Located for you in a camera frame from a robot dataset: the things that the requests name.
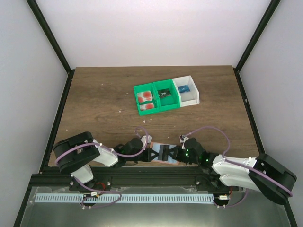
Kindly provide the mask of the pink leather card holder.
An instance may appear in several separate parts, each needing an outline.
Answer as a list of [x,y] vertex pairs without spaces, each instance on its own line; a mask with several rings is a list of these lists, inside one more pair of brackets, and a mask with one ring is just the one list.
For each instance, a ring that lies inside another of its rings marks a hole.
[[150,148],[158,154],[158,156],[156,156],[156,154],[152,153],[152,162],[166,165],[179,165],[179,162],[169,155],[169,150],[174,147],[176,147],[176,145],[151,142]]

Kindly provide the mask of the red circle card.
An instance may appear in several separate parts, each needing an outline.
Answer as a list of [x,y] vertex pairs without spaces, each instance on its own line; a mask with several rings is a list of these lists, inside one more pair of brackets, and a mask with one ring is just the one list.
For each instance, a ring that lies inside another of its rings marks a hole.
[[140,105],[140,110],[141,111],[145,111],[145,110],[149,110],[149,109],[153,109],[155,108],[154,103],[146,103],[146,104],[141,104]]
[[152,100],[153,99],[153,95],[151,91],[144,91],[142,92],[142,97],[144,100]]

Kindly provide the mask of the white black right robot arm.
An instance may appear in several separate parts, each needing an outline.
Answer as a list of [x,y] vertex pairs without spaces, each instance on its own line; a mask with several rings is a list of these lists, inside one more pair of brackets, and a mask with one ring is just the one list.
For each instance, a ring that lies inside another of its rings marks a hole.
[[240,187],[261,192],[270,201],[284,205],[292,197],[297,177],[267,154],[236,158],[206,151],[195,138],[180,146],[166,148],[166,156],[185,164],[196,164],[219,188]]

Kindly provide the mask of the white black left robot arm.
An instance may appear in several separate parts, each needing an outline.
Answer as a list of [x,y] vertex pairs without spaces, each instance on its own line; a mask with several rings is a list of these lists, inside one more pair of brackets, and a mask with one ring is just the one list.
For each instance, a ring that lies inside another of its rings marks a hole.
[[82,184],[92,187],[97,183],[90,162],[98,162],[105,167],[123,167],[127,162],[151,162],[158,152],[147,147],[150,135],[136,137],[126,144],[108,148],[97,142],[88,131],[59,141],[53,147],[55,164],[62,174],[70,174]]

